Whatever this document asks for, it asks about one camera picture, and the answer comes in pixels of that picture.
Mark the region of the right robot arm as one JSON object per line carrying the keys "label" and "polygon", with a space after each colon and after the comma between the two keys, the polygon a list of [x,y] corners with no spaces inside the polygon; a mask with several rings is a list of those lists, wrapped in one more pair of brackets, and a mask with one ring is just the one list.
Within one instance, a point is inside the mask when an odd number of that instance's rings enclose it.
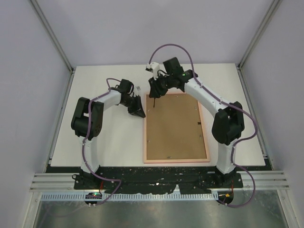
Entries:
{"label": "right robot arm", "polygon": [[235,143],[245,128],[242,105],[239,102],[228,103],[216,97],[205,87],[193,69],[185,71],[176,57],[160,65],[151,62],[146,71],[152,73],[149,79],[150,98],[160,98],[169,89],[177,88],[195,98],[213,116],[211,133],[218,142],[218,160],[215,168],[215,182],[220,187],[230,184],[236,175],[234,160]]}

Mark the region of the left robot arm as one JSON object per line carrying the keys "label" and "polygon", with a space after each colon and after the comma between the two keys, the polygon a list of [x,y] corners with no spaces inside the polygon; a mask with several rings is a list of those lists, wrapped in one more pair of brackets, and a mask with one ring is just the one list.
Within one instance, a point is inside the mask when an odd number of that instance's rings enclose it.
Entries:
{"label": "left robot arm", "polygon": [[115,105],[123,105],[130,115],[145,118],[141,97],[135,92],[134,84],[126,79],[118,80],[118,85],[93,99],[78,99],[71,121],[71,128],[79,138],[82,147],[82,164],[79,174],[74,174],[75,183],[97,189],[103,181],[117,181],[102,178],[98,173],[97,137],[103,126],[104,111]]}

